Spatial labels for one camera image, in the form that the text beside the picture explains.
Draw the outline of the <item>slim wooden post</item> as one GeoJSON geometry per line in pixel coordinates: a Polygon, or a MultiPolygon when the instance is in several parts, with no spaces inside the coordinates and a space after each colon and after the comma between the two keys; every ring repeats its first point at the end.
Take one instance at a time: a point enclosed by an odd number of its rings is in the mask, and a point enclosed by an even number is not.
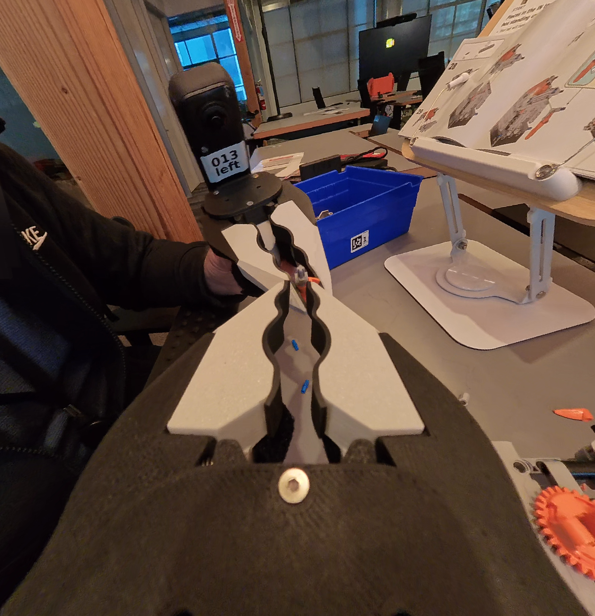
{"type": "Polygon", "coordinates": [[[241,21],[239,2],[224,1],[224,7],[232,31],[243,84],[247,95],[247,109],[249,110],[249,112],[260,115],[256,84],[249,57],[249,52],[247,49],[245,30],[241,21]]]}

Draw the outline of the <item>instruction booklet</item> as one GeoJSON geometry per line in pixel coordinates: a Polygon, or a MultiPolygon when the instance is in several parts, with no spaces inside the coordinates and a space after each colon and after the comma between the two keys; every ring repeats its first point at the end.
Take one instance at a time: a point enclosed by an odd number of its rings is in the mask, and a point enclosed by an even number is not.
{"type": "Polygon", "coordinates": [[[464,40],[399,132],[595,181],[595,1],[512,1],[464,40]]]}

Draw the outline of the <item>blue plastic bin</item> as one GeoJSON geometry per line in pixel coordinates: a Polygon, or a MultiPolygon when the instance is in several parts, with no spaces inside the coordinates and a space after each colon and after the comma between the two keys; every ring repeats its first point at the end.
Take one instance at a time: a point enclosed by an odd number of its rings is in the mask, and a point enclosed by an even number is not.
{"type": "Polygon", "coordinates": [[[408,232],[421,175],[349,166],[301,181],[333,269],[408,232]]]}

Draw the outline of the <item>clear plastic bag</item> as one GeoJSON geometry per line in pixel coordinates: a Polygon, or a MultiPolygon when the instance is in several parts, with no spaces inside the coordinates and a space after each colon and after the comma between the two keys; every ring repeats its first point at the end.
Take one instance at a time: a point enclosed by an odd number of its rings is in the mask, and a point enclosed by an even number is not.
{"type": "Polygon", "coordinates": [[[289,155],[262,159],[252,169],[252,173],[271,173],[276,175],[276,177],[281,180],[289,179],[291,177],[298,177],[300,176],[299,168],[303,156],[303,152],[297,152],[289,155]]]}

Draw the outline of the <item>black monitor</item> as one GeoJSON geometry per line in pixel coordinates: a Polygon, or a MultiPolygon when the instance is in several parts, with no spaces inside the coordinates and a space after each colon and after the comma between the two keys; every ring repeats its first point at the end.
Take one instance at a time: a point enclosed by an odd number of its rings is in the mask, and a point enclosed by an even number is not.
{"type": "Polygon", "coordinates": [[[417,71],[419,59],[429,50],[432,15],[415,17],[385,27],[362,30],[358,34],[358,78],[369,80],[392,73],[417,71]]]}

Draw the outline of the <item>toy building-block model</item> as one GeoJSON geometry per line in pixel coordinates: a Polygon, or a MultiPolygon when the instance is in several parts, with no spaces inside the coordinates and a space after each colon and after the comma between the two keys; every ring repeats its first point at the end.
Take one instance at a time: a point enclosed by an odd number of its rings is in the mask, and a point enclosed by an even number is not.
{"type": "Polygon", "coordinates": [[[510,442],[493,446],[563,579],[575,593],[587,591],[579,575],[595,585],[595,439],[567,460],[521,458],[510,442]]]}

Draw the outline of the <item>person's left hand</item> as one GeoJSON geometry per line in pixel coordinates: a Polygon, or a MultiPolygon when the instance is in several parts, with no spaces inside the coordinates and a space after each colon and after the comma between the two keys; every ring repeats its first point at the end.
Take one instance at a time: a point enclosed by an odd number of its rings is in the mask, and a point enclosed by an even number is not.
{"type": "Polygon", "coordinates": [[[233,274],[233,263],[218,255],[212,248],[206,254],[203,272],[207,287],[217,296],[242,295],[244,289],[233,274]]]}

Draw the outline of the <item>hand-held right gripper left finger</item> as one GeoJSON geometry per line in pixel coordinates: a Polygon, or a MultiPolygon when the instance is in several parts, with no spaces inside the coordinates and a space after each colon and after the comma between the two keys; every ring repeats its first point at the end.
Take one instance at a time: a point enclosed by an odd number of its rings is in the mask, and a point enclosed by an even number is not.
{"type": "Polygon", "coordinates": [[[260,463],[284,461],[293,417],[275,353],[285,341],[291,285],[279,283],[217,328],[167,429],[235,440],[260,463]]]}

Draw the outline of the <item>white book stand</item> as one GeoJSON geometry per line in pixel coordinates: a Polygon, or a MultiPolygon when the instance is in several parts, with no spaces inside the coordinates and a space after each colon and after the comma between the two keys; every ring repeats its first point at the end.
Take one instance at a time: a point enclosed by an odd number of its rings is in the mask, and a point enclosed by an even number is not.
{"type": "Polygon", "coordinates": [[[438,172],[449,242],[391,256],[387,271],[456,342],[490,350],[595,319],[585,299],[552,282],[555,216],[587,188],[566,167],[404,138],[403,156],[438,172]],[[529,267],[466,237],[456,179],[515,194],[529,205],[529,267]]]}

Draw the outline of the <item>black dimpled panel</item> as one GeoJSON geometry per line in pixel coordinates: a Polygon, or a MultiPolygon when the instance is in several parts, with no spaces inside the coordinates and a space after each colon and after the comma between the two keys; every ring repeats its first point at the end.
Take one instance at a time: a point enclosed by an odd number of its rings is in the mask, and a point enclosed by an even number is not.
{"type": "Polygon", "coordinates": [[[187,350],[193,347],[199,339],[213,333],[218,327],[231,319],[238,310],[239,304],[218,311],[181,307],[144,387],[148,387],[187,350]]]}

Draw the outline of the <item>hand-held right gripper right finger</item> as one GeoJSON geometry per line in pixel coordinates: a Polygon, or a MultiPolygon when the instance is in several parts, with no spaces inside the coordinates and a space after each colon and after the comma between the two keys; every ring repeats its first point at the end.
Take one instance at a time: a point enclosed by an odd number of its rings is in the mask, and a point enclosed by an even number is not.
{"type": "Polygon", "coordinates": [[[326,464],[324,443],[347,453],[356,440],[424,435],[425,424],[395,366],[395,344],[320,285],[309,283],[311,344],[318,353],[310,381],[306,463],[326,464]]]}

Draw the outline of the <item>wide wooden post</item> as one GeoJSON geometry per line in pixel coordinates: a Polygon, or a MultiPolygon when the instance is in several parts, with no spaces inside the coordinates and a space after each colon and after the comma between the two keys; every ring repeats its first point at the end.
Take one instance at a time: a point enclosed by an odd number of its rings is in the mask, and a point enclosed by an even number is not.
{"type": "Polygon", "coordinates": [[[0,1],[0,66],[96,211],[202,240],[103,1],[0,1]]]}

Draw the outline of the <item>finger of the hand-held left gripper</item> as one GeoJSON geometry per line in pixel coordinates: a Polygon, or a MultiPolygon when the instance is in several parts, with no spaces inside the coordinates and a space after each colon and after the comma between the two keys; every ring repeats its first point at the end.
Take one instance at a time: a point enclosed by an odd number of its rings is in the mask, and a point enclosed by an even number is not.
{"type": "Polygon", "coordinates": [[[285,272],[275,263],[272,253],[259,244],[259,229],[253,224],[234,224],[222,235],[236,257],[241,274],[263,291],[285,282],[285,272]]]}
{"type": "Polygon", "coordinates": [[[273,227],[288,235],[289,239],[283,242],[293,251],[296,263],[303,265],[311,277],[318,278],[323,289],[332,292],[330,268],[317,224],[293,200],[278,204],[270,220],[273,227]]]}

